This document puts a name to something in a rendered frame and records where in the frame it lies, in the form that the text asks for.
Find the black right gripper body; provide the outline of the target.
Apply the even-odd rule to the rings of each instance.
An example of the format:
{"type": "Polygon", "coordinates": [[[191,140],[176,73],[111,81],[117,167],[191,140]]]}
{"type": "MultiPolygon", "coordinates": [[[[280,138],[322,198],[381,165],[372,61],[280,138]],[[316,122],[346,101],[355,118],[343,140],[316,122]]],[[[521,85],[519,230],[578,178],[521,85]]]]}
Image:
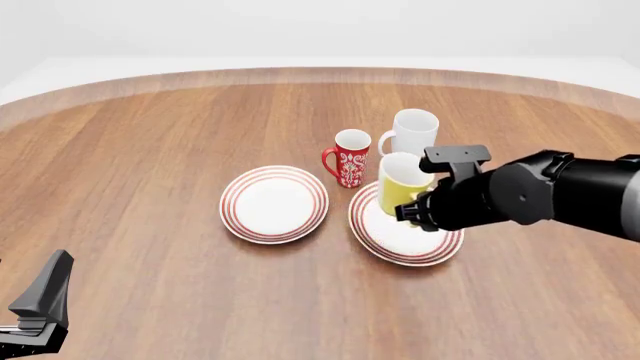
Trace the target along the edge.
{"type": "Polygon", "coordinates": [[[432,219],[429,205],[430,191],[421,191],[410,194],[410,201],[395,206],[395,217],[397,221],[408,221],[412,227],[420,227],[426,232],[436,232],[440,230],[436,222],[432,219]]]}

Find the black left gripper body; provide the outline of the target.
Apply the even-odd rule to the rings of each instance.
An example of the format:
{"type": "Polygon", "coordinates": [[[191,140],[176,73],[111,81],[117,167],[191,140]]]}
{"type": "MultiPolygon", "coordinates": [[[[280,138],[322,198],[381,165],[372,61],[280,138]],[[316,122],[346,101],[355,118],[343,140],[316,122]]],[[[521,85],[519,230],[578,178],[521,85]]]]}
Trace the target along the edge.
{"type": "Polygon", "coordinates": [[[0,326],[0,355],[58,353],[68,330],[44,318],[25,319],[19,326],[0,326]]]}

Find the yellow and white mug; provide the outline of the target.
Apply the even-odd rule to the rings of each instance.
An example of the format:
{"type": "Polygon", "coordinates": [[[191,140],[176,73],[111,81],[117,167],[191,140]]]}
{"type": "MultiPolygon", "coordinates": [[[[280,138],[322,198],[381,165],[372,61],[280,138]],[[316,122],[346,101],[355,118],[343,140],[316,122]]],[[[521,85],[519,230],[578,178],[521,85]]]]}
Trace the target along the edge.
{"type": "Polygon", "coordinates": [[[394,152],[381,158],[378,175],[378,203],[393,218],[395,207],[410,203],[417,194],[427,191],[435,180],[420,170],[421,158],[407,152],[394,152]]]}

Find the white plate with red rings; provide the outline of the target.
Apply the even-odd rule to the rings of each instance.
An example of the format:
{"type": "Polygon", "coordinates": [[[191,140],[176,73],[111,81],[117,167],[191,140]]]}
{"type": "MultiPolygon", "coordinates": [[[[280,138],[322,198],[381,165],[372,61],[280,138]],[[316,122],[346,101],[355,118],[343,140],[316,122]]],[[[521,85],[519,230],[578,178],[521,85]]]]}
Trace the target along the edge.
{"type": "Polygon", "coordinates": [[[349,203],[348,221],[364,248],[382,260],[402,266],[444,263],[464,243],[462,230],[425,232],[383,212],[378,203],[378,182],[364,186],[354,195],[349,203]]]}
{"type": "Polygon", "coordinates": [[[297,167],[271,165],[230,182],[221,194],[219,214],[234,236],[277,245],[312,233],[329,205],[328,191],[316,176],[297,167]]]}

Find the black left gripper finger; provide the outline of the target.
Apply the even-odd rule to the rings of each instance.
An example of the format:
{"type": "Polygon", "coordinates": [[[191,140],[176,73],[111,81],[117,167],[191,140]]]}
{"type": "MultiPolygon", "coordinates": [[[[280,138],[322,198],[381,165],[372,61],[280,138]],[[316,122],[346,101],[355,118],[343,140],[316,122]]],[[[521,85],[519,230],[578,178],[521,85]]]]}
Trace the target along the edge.
{"type": "Polygon", "coordinates": [[[9,311],[20,318],[44,318],[69,326],[67,299],[73,263],[67,251],[55,251],[32,284],[9,305],[9,311]]]}

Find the red patterned mug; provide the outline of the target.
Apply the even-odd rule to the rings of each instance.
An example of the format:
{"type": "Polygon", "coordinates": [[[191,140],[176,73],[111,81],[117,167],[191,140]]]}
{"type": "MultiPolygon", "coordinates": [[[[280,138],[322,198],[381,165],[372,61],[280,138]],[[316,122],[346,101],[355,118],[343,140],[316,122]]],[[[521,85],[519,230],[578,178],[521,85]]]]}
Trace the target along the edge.
{"type": "Polygon", "coordinates": [[[345,129],[335,136],[335,146],[325,149],[325,169],[344,188],[357,188],[364,179],[371,137],[365,131],[345,129]]]}

